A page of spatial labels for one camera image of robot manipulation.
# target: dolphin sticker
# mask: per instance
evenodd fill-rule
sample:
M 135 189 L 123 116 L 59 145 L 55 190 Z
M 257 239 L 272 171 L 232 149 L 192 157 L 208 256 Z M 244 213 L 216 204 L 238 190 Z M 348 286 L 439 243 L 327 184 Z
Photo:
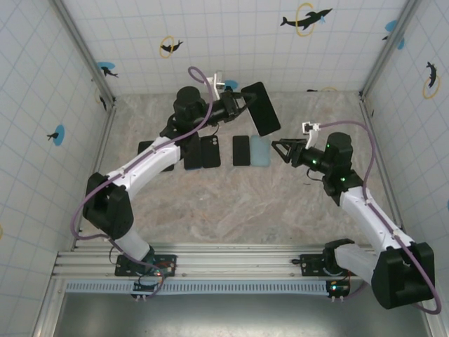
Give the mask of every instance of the dolphin sticker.
M 47 135 L 48 140 L 50 140 L 51 138 L 56 139 L 58 136 L 59 136 L 59 133 L 58 133 L 58 132 L 52 133 L 51 135 Z
M 429 82 L 429 88 L 434 86 L 436 81 L 436 68 L 435 64 L 431 64 L 430 62 L 427 63 L 426 68 L 430 68 L 430 82 Z
M 172 53 L 173 51 L 176 51 L 182 43 L 183 43 L 183 41 L 178 40 L 177 44 L 173 46 L 173 50 L 172 50 L 171 44 L 169 44 L 168 46 L 161 45 L 161 48 L 168 53 Z
M 284 25 L 289 25 L 292 27 L 302 27 L 302 30 L 305 30 L 308 28 L 308 26 L 313 25 L 314 23 L 320 21 L 320 22 L 325 22 L 324 21 L 324 17 L 329 14 L 329 12 L 332 10 L 331 9 L 325 9 L 324 11 L 320 11 L 320 12 L 308 12 L 308 14 L 306 14 L 306 16 L 308 16 L 308 18 L 305 18 L 303 20 L 299 20 L 299 21 L 288 21 L 287 18 L 284 16 L 282 17 L 282 23 L 281 26 Z
M 116 78 L 119 78 L 119 74 L 112 74 L 112 72 L 109 70 L 108 67 L 101 67 L 101 70 L 103 71 L 103 73 L 106 75 L 111 75 L 114 76 Z

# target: white tiled wall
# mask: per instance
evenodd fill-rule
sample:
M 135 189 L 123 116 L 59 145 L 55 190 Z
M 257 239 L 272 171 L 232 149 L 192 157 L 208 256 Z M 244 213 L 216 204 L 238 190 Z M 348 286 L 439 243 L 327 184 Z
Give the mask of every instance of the white tiled wall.
M 29 336 L 106 112 L 47 0 L 0 2 L 0 335 Z M 59 124 L 57 147 L 47 134 Z
M 119 78 L 107 80 L 116 95 L 195 85 L 190 65 L 209 74 L 224 70 L 224 79 L 240 87 L 263 81 L 270 91 L 360 90 L 389 34 L 386 24 L 406 0 L 308 1 L 314 11 L 332 11 L 299 37 L 295 27 L 280 24 L 283 16 L 294 21 L 304 2 L 65 0 L 94 58 L 115 64 Z M 298 20 L 310 11 L 304 5 Z M 159 46 L 168 35 L 183 44 L 162 58 Z
M 373 123 L 406 230 L 436 256 L 439 290 L 449 305 L 449 2 L 424 1 L 406 46 L 395 51 L 370 97 Z M 438 92 L 425 91 L 435 64 Z M 443 314 L 449 327 L 447 311 Z

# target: cable connector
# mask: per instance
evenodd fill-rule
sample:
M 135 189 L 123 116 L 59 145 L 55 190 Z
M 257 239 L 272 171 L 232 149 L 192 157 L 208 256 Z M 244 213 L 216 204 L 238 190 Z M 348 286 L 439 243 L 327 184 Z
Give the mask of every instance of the cable connector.
M 215 99 L 220 99 L 220 94 L 218 93 L 218 89 L 223 89 L 225 87 L 225 83 L 222 82 L 222 71 L 217 70 L 216 73 L 214 73 L 213 77 L 208 77 L 208 82 L 210 86 L 212 86 L 213 92 L 215 94 Z
M 316 141 L 318 140 L 318 131 L 320 131 L 320 123 L 310 123 L 310 121 L 302 123 L 302 134 L 309 135 L 305 147 L 306 150 L 316 144 Z
M 399 228 L 397 228 L 397 229 L 393 230 L 393 232 L 391 234 L 391 238 L 393 240 L 396 240 L 396 238 L 397 237 L 400 238 L 402 234 L 403 234 L 403 232 Z

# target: metal frame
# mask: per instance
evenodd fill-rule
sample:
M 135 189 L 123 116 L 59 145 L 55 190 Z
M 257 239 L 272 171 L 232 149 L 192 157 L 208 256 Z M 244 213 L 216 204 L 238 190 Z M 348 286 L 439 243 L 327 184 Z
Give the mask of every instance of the metal frame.
M 100 69 L 97 66 L 95 59 L 93 58 L 91 52 L 89 51 L 86 43 L 83 40 L 81 34 L 79 34 L 76 25 L 67 10 L 67 7 L 64 5 L 62 0 L 49 0 L 50 5 L 53 10 L 56 12 L 62 26 L 67 31 L 70 39 L 72 40 L 75 48 L 81 55 L 81 58 L 84 60 L 89 72 L 92 75 L 93 81 L 97 84 L 98 90 L 101 93 L 101 96 L 109 103 L 110 106 L 114 105 L 114 94 L 111 89 L 107 85 L 105 77 L 102 75 Z
M 379 54 L 379 57 L 377 58 L 374 67 L 371 69 L 370 75 L 368 76 L 365 85 L 363 86 L 363 89 L 361 91 L 362 98 L 367 97 L 372 91 L 373 86 L 379 79 L 380 74 L 387 65 L 387 62 L 393 54 L 394 50 L 399 45 L 399 42 L 403 38 L 408 24 L 412 20 L 413 15 L 416 13 L 416 10 L 421 3 L 422 0 L 407 0 L 401 15 L 397 20 L 396 26 L 393 29 L 393 32 L 391 32 L 391 34 L 388 36 L 385 47 Z
M 303 277 L 290 260 L 302 253 L 321 253 L 322 246 L 265 244 L 153 244 L 158 253 L 177 255 L 177 276 L 160 295 L 198 293 L 303 293 L 325 296 L 326 280 Z M 77 242 L 74 251 L 59 252 L 33 337 L 52 336 L 66 293 L 129 293 L 137 277 L 114 276 L 108 242 Z M 116 262 L 117 251 L 112 251 Z M 142 283 L 154 283 L 145 277 Z M 352 277 L 355 284 L 358 277 Z
M 109 138 L 109 134 L 111 133 L 112 128 L 112 122 L 114 121 L 116 113 L 116 107 L 111 106 L 109 109 L 109 114 L 107 115 L 106 121 L 103 124 L 102 130 L 101 130 L 101 139 L 100 143 L 98 144 L 97 151 L 95 152 L 95 161 L 92 164 L 91 167 L 91 173 L 97 172 L 100 170 L 101 161 L 103 158 L 103 154 L 105 153 L 105 148 L 107 144 L 107 140 Z M 75 223 L 75 229 L 79 230 L 79 227 L 81 225 L 82 217 L 80 216 L 78 220 Z M 70 247 L 70 250 L 72 251 L 75 248 L 76 245 L 76 238 L 72 238 L 72 245 Z
M 387 173 L 387 168 L 385 166 L 384 157 L 382 156 L 382 153 L 380 153 L 380 151 L 378 150 L 378 149 L 380 149 L 379 143 L 377 141 L 377 137 L 375 136 L 373 123 L 371 123 L 371 118 L 368 113 L 366 103 L 360 101 L 359 105 L 360 105 L 360 110 L 361 110 L 361 113 L 363 116 L 363 120 L 364 120 L 366 126 L 368 127 L 368 130 L 370 130 L 371 134 L 374 135 L 374 140 L 375 140 L 376 150 L 377 150 L 376 154 L 375 154 L 376 155 L 375 162 L 376 162 L 377 168 L 379 169 L 379 172 L 380 172 L 380 179 L 382 180 L 382 185 L 384 186 L 384 191 L 387 196 L 387 202 L 388 202 L 388 205 L 391 210 L 393 221 L 396 223 L 396 225 L 399 228 L 401 228 L 403 230 L 403 220 L 402 220 L 401 213 L 399 212 L 398 202 L 396 200 L 396 197 L 393 194 L 393 187 L 391 185 L 391 181 L 390 181 L 388 173 Z

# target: phone case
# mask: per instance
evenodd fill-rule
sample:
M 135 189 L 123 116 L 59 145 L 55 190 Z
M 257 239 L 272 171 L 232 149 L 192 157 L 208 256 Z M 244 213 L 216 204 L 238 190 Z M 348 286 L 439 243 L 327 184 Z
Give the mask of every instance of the phone case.
M 269 100 L 268 93 L 262 82 L 254 83 L 241 89 L 242 93 L 255 93 L 256 100 L 248 107 L 254 125 L 260 136 L 266 136 L 281 128 L 272 102 Z
M 184 157 L 184 169 L 197 170 L 203 167 L 203 160 L 201 158 L 201 143 L 198 133 L 192 136 Z
M 248 136 L 232 137 L 232 164 L 250 166 L 250 138 Z
M 147 140 L 144 142 L 140 142 L 138 145 L 138 154 L 144 152 L 153 142 L 154 142 L 154 140 Z M 170 165 L 162 172 L 170 172 L 170 171 L 173 171 L 174 169 L 175 169 L 175 165 Z
M 268 167 L 270 164 L 269 151 L 270 144 L 268 138 L 251 136 L 250 153 L 252 166 Z
M 219 167 L 222 164 L 217 136 L 206 136 L 201 138 L 201 158 L 205 169 Z

